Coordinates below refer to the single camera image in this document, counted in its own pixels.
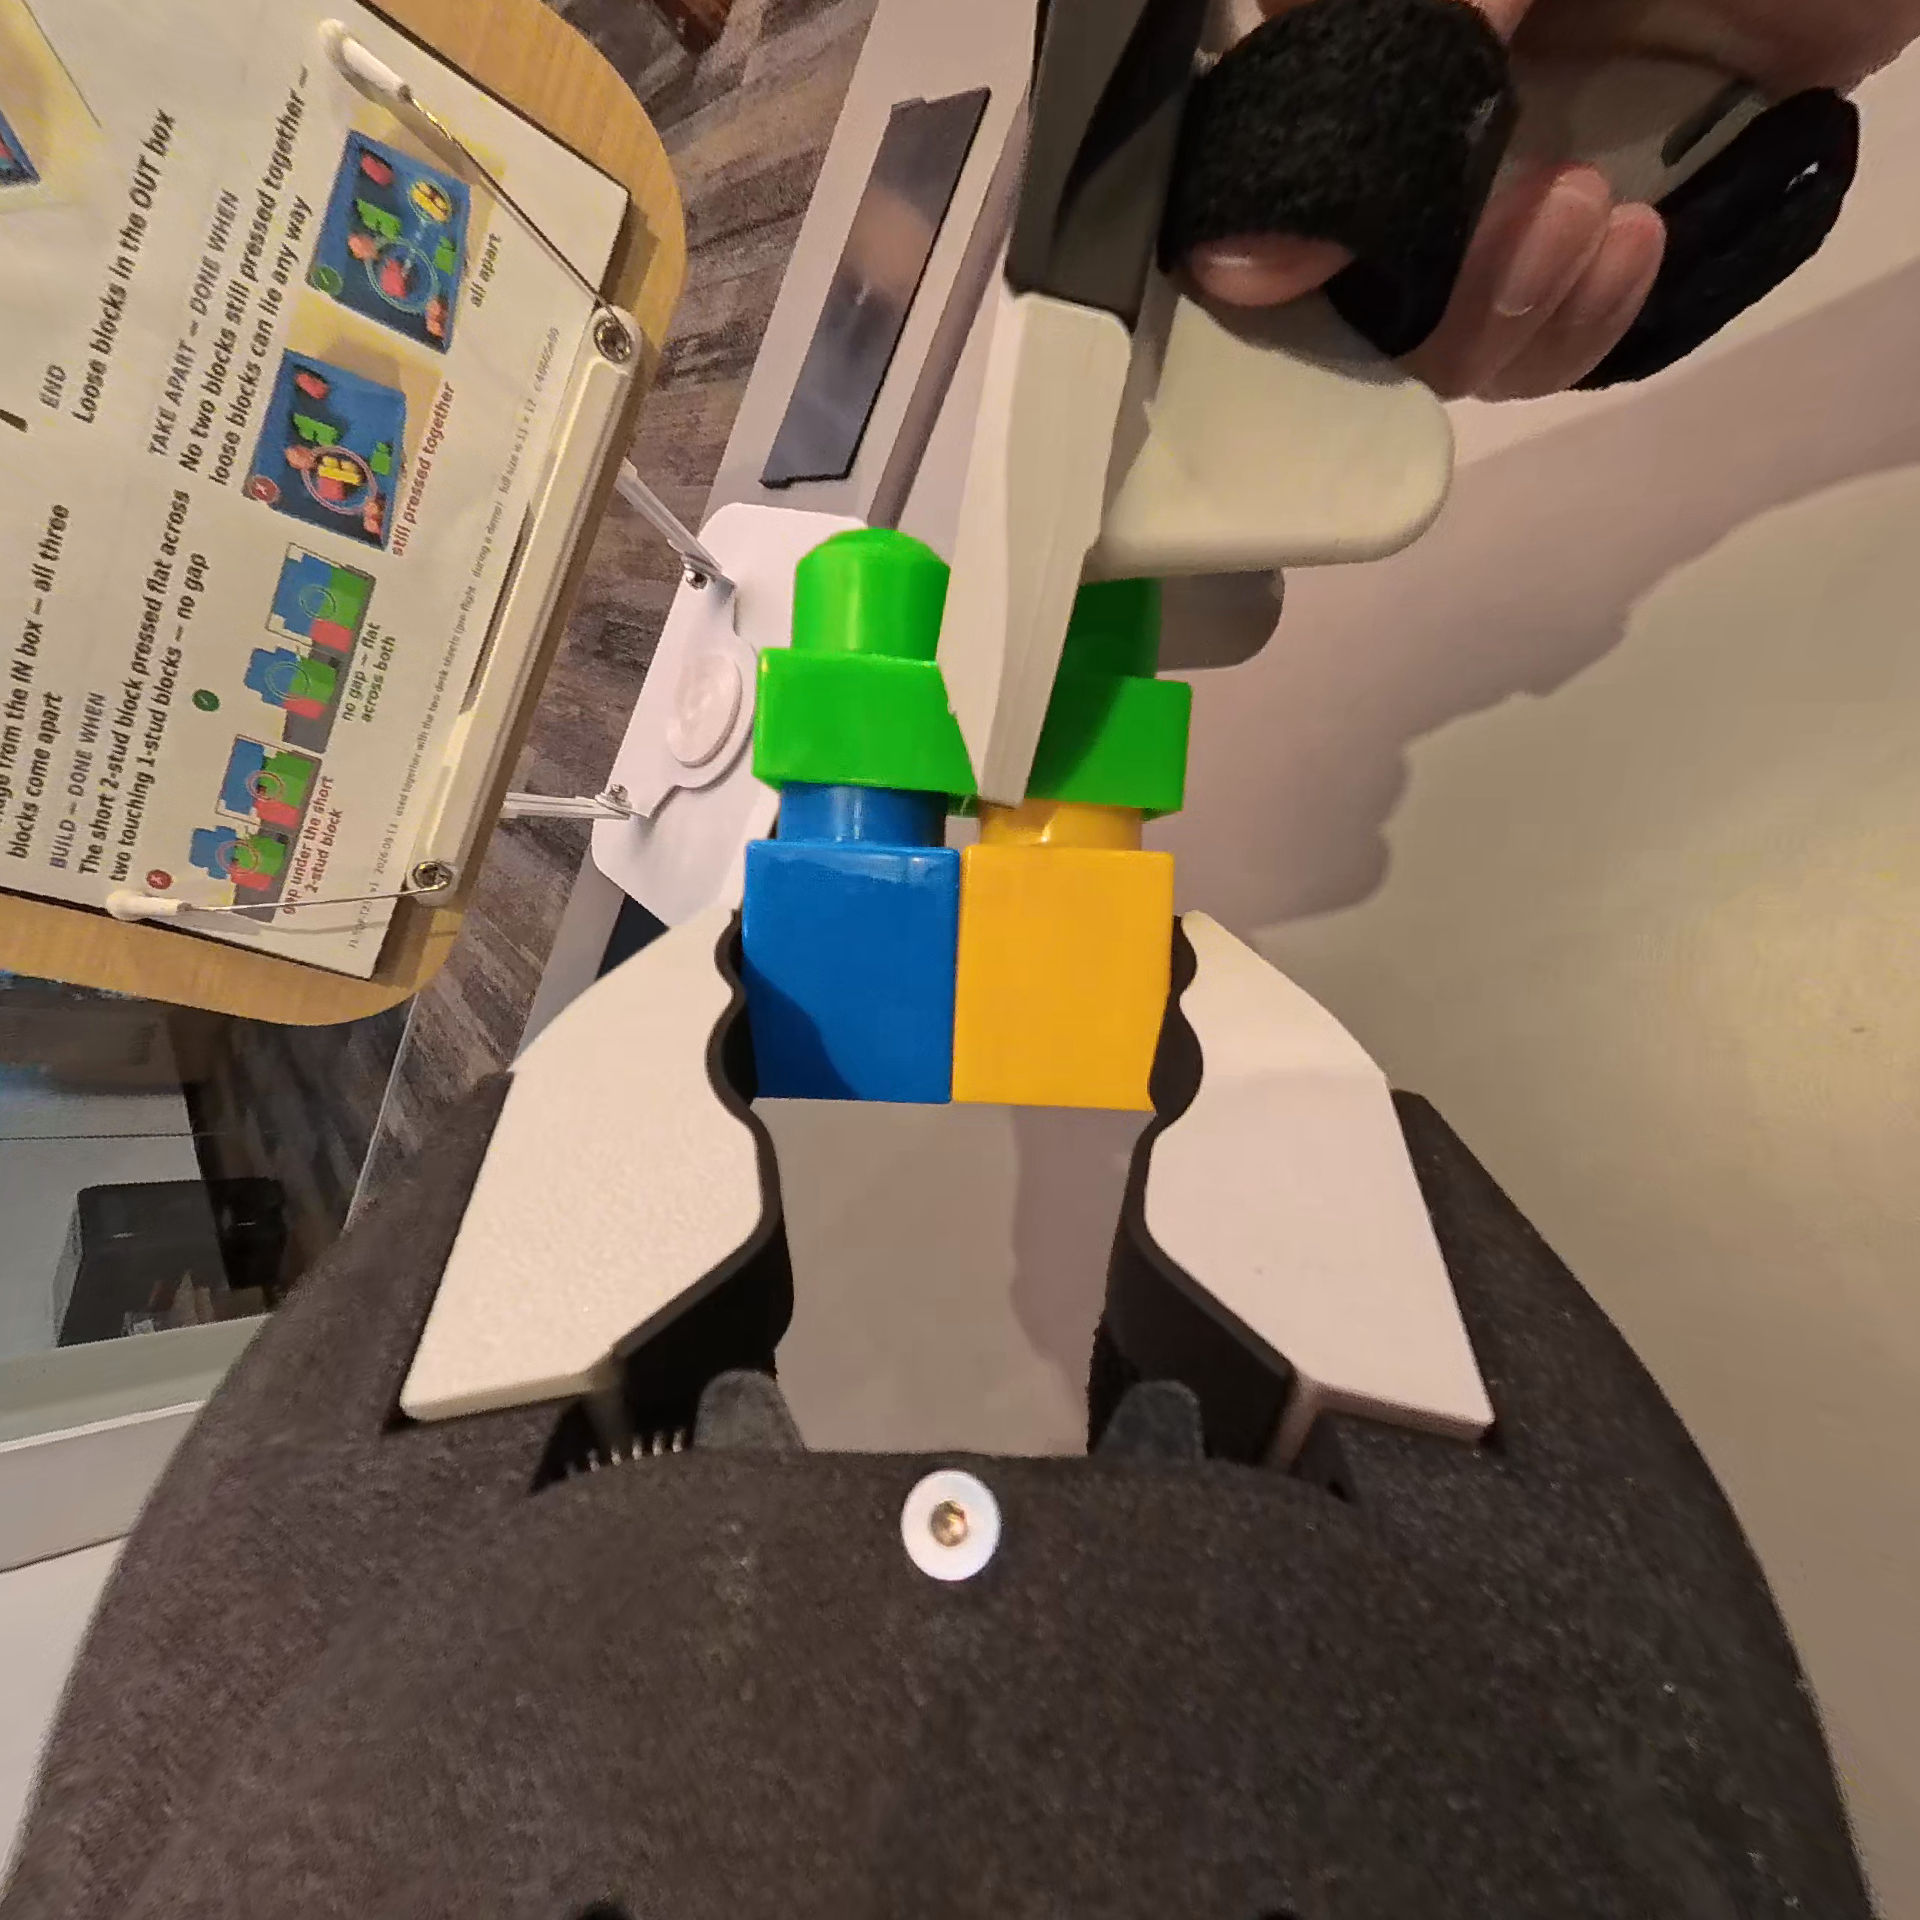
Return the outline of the grey desk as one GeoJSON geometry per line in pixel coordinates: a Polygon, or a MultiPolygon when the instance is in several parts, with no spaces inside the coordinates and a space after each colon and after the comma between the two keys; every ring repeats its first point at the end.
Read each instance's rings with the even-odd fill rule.
{"type": "Polygon", "coordinates": [[[1914,1597],[1914,53],[1785,288],[1457,454],[1196,678],[1182,898],[1453,1115],[1785,1589],[1914,1597]]]}

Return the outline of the yellow toy block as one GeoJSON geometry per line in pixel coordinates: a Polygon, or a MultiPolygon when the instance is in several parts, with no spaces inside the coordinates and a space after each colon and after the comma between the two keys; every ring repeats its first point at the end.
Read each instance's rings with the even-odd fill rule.
{"type": "Polygon", "coordinates": [[[1125,803],[983,803],[955,890],[951,1094],[1148,1110],[1169,982],[1169,853],[1125,803]]]}

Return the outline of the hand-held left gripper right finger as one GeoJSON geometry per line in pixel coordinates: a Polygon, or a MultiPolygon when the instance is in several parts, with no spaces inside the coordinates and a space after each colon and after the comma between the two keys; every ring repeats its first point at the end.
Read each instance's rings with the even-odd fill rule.
{"type": "Polygon", "coordinates": [[[1482,1444],[1489,1379],[1382,1064],[1213,915],[1169,926],[1153,1124],[1122,1193],[1122,1372],[1206,1454],[1284,1469],[1317,1418],[1482,1444]]]}

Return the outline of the green two-stud toy block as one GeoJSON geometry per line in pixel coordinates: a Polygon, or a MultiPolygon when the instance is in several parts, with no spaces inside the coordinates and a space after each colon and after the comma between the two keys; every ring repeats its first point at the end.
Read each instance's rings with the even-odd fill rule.
{"type": "MultiPolygon", "coordinates": [[[[951,565],[882,524],[796,554],[794,638],[762,650],[752,780],[939,794],[978,810],[978,773],[939,672],[951,565]]],[[[1158,678],[1158,583],[1081,583],[1024,797],[1182,803],[1191,683],[1158,678]]]]}

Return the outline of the dark flat plate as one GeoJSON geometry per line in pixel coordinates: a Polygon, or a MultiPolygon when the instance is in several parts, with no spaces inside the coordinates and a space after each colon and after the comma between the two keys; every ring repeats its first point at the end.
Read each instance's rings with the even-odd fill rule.
{"type": "Polygon", "coordinates": [[[762,459],[764,489],[846,479],[983,114],[989,86],[892,100],[762,459]]]}

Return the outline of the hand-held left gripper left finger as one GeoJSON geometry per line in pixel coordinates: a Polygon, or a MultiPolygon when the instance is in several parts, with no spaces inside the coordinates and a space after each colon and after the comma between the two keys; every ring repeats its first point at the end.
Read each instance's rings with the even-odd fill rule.
{"type": "Polygon", "coordinates": [[[678,1426],[713,1372],[775,1364],[783,1323],[743,921],[695,915],[520,1053],[399,1412],[622,1401],[678,1426]]]}

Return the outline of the blue toy block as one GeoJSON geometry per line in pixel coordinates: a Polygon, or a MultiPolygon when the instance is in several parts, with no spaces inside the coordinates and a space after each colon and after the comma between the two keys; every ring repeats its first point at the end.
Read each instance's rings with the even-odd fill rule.
{"type": "Polygon", "coordinates": [[[951,1103],[960,853],[939,794],[783,787],[743,859],[762,1094],[951,1103]]]}

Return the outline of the person's right hand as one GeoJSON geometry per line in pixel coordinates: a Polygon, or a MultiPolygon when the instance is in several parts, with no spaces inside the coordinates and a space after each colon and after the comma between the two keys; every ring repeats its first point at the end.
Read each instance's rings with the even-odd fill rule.
{"type": "Polygon", "coordinates": [[[1262,6],[1182,100],[1166,263],[1213,305],[1329,288],[1441,401],[1605,391],[1667,374],[1792,276],[1854,183],[1854,80],[1914,0],[1706,6],[1262,6]],[[1610,60],[1756,114],[1659,195],[1546,151],[1610,60]]]}

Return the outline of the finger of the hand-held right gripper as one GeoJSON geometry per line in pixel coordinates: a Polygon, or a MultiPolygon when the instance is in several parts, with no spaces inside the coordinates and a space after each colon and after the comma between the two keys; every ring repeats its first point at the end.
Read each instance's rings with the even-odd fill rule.
{"type": "Polygon", "coordinates": [[[1135,335],[1122,318],[997,288],[997,335],[960,471],[941,699],[983,803],[1019,803],[1102,524],[1135,335]]]}

